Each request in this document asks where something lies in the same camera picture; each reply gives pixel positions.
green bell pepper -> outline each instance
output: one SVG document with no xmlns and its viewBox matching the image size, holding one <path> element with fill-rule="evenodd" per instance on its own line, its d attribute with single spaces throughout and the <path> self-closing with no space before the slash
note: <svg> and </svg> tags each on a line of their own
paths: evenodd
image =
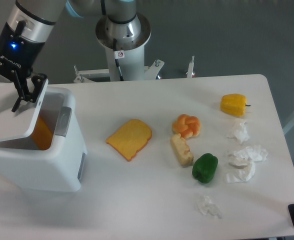
<svg viewBox="0 0 294 240">
<path fill-rule="evenodd" d="M 205 153 L 194 163 L 192 176 L 203 184 L 209 183 L 215 175 L 218 158 L 211 153 Z"/>
</svg>

fake food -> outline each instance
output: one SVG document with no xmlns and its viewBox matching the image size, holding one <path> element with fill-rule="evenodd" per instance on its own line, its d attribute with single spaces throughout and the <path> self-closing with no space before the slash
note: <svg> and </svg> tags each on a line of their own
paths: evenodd
<svg viewBox="0 0 294 240">
<path fill-rule="evenodd" d="M 205 153 L 193 164 L 192 176 L 203 184 L 213 180 L 218 165 L 218 158 L 211 153 Z"/>
<path fill-rule="evenodd" d="M 40 115 L 37 118 L 35 128 L 31 134 L 31 139 L 39 150 L 42 151 L 49 149 L 52 145 L 53 133 Z"/>
<path fill-rule="evenodd" d="M 181 137 L 179 133 L 171 137 L 170 143 L 180 165 L 184 167 L 189 166 L 194 161 L 194 156 L 189 146 L 186 144 L 186 139 Z"/>
<path fill-rule="evenodd" d="M 172 130 L 175 134 L 180 134 L 184 139 L 196 137 L 199 135 L 202 128 L 201 121 L 195 116 L 187 114 L 180 115 L 172 124 Z"/>
<path fill-rule="evenodd" d="M 249 106 L 246 96 L 238 93 L 224 95 L 220 102 L 220 110 L 236 117 L 243 116 Z"/>
<path fill-rule="evenodd" d="M 139 119 L 131 119 L 107 138 L 106 143 L 130 162 L 151 138 L 152 130 L 146 123 Z"/>
</svg>

bin lid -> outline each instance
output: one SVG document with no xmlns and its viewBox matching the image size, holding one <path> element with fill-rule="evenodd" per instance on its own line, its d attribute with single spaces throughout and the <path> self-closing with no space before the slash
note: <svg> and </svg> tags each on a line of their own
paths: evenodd
<svg viewBox="0 0 294 240">
<path fill-rule="evenodd" d="M 33 91 L 31 79 L 27 80 L 28 88 Z M 43 84 L 35 103 L 21 101 L 16 112 L 12 112 L 18 94 L 13 82 L 0 83 L 0 142 L 26 138 L 32 134 L 43 103 L 48 79 Z"/>
</svg>

crumpled tissue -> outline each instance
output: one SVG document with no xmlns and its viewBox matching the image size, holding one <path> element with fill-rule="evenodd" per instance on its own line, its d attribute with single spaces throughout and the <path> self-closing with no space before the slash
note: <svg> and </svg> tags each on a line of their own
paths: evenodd
<svg viewBox="0 0 294 240">
<path fill-rule="evenodd" d="M 228 152 L 228 163 L 237 169 L 226 174 L 227 183 L 249 181 L 255 174 L 255 163 L 265 161 L 267 155 L 267 150 L 260 145 L 247 146 L 238 151 Z"/>
<path fill-rule="evenodd" d="M 222 218 L 221 211 L 215 204 L 213 204 L 209 196 L 200 196 L 197 199 L 196 205 L 204 216 L 207 216 L 207 214 L 210 213 L 213 216 L 218 216 L 220 219 Z"/>
<path fill-rule="evenodd" d="M 255 163 L 250 162 L 249 165 L 245 166 L 244 168 L 235 169 L 231 172 L 228 172 L 226 174 L 226 182 L 229 184 L 247 182 L 253 177 L 255 170 Z"/>
<path fill-rule="evenodd" d="M 235 120 L 234 125 L 227 133 L 227 138 L 232 139 L 236 138 L 239 144 L 243 144 L 246 142 L 250 137 L 247 132 L 247 128 L 245 126 L 246 120 L 237 118 Z"/>
<path fill-rule="evenodd" d="M 267 159 L 268 152 L 260 145 L 247 146 L 239 151 L 232 151 L 227 153 L 228 163 L 235 167 L 248 166 L 250 161 L 263 162 Z"/>
</svg>

braided bread roll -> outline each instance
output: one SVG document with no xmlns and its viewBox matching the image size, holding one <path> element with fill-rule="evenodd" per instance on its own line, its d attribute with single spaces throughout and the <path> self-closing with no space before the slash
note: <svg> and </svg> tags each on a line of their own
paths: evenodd
<svg viewBox="0 0 294 240">
<path fill-rule="evenodd" d="M 174 133 L 180 134 L 184 139 L 198 136 L 201 128 L 201 121 L 196 116 L 189 116 L 187 114 L 180 115 L 172 124 Z"/>
</svg>

